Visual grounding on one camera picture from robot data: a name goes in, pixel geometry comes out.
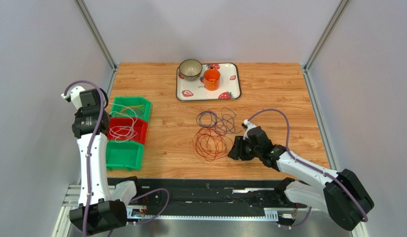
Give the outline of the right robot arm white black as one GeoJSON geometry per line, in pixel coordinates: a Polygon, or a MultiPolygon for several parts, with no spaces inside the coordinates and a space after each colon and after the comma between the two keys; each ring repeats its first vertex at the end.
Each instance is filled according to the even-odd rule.
{"type": "Polygon", "coordinates": [[[352,231],[374,208],[374,202],[357,177],[307,161],[285,146],[273,144],[259,126],[246,126],[236,136],[228,157],[234,160],[258,158],[266,167],[292,175],[275,188],[281,200],[321,210],[341,228],[352,231]]]}

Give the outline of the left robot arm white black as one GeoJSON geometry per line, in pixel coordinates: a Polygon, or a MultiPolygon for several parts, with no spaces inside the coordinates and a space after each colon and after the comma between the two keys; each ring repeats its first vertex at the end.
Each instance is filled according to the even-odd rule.
{"type": "Polygon", "coordinates": [[[111,116],[105,111],[105,96],[100,89],[76,86],[68,98],[77,109],[72,131],[81,163],[81,188],[78,207],[70,211],[70,222],[87,236],[127,225],[127,206],[137,194],[135,178],[110,191],[106,148],[111,116]]]}

